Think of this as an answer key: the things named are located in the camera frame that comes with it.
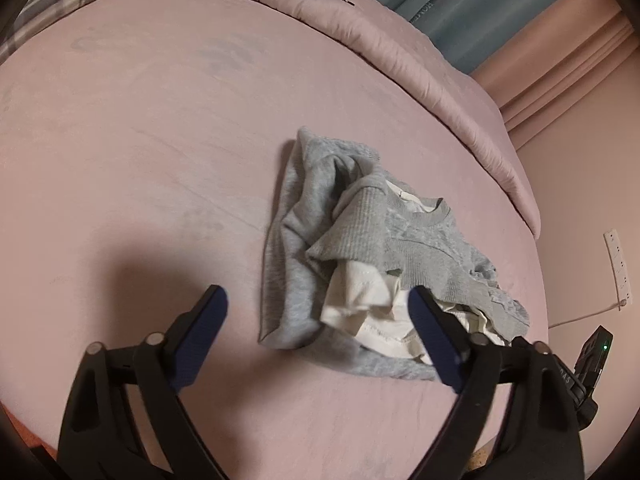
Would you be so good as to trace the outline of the pink bed sheet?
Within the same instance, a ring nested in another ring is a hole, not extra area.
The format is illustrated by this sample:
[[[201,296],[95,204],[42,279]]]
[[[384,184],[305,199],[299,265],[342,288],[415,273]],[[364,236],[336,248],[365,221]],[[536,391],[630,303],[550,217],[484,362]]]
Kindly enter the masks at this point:
[[[262,252],[299,128],[375,148],[464,237],[544,339],[532,233],[419,102],[252,0],[98,0],[1,69],[1,400],[58,440],[88,344],[138,344],[211,284],[228,318],[182,400],[235,479],[405,479],[454,396],[258,341]]]

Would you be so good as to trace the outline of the pink curtain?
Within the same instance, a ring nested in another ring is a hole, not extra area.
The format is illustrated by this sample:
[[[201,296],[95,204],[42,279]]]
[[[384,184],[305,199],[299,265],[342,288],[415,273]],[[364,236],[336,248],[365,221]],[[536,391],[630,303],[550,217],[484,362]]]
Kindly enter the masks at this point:
[[[639,47],[616,0],[558,0],[478,66],[472,77],[522,148]]]

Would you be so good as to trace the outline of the white wall socket strip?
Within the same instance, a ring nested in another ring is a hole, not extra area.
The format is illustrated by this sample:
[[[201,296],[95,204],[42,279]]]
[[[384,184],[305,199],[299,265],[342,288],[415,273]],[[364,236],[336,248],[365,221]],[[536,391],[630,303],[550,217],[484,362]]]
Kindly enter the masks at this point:
[[[634,301],[632,299],[631,284],[628,275],[628,266],[623,252],[623,246],[620,242],[620,236],[616,229],[609,230],[603,234],[606,249],[608,250],[608,258],[610,258],[614,282],[617,294],[617,307],[623,309],[628,307]]]

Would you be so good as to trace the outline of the pink folded duvet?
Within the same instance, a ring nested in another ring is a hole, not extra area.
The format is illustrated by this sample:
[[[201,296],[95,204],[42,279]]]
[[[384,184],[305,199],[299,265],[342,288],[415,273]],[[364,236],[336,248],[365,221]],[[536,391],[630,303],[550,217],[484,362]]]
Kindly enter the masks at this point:
[[[509,196],[534,237],[541,218],[497,104],[427,36],[376,0],[255,0],[344,44],[436,116]]]

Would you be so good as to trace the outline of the grey New York sweatshirt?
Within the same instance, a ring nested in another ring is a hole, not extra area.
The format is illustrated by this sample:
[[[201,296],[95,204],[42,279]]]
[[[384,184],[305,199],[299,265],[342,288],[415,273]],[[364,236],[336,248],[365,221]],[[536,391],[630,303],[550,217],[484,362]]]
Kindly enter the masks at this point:
[[[494,344],[528,331],[444,200],[416,196],[367,145],[299,130],[266,240],[260,342],[347,374],[433,380],[408,313],[416,286]]]

